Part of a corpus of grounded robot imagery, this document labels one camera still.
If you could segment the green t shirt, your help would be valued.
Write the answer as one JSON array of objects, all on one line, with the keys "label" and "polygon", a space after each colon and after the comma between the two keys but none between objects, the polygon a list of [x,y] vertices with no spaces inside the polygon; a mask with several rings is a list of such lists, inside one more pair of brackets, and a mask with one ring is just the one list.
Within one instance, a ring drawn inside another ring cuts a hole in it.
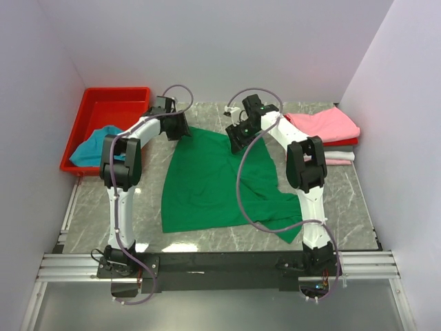
[{"label": "green t shirt", "polygon": [[276,165],[259,140],[240,168],[226,135],[191,128],[176,145],[161,199],[164,233],[258,221],[270,230],[301,222],[298,197],[278,189]]}]

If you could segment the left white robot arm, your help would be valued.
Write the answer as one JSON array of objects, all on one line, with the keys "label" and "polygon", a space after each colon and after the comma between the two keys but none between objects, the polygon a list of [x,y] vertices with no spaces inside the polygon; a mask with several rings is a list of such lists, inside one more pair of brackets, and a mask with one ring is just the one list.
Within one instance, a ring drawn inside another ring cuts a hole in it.
[{"label": "left white robot arm", "polygon": [[141,150],[162,133],[170,141],[190,135],[185,112],[165,96],[157,97],[130,128],[104,138],[99,176],[110,202],[110,234],[101,265],[122,277],[141,268],[132,225],[133,198],[143,172]]}]

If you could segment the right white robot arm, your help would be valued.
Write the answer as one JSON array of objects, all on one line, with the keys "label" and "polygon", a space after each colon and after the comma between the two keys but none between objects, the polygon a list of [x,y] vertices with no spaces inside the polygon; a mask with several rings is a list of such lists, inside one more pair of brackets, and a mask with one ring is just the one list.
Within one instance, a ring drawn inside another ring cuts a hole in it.
[{"label": "right white robot arm", "polygon": [[283,147],[286,156],[285,174],[300,202],[303,228],[302,263],[295,270],[317,275],[335,266],[341,269],[338,245],[327,226],[323,192],[327,165],[322,139],[310,137],[293,126],[283,115],[283,105],[265,105],[257,94],[242,101],[243,108],[226,106],[237,122],[227,127],[231,150],[242,152],[240,168],[263,135],[270,134]]}]

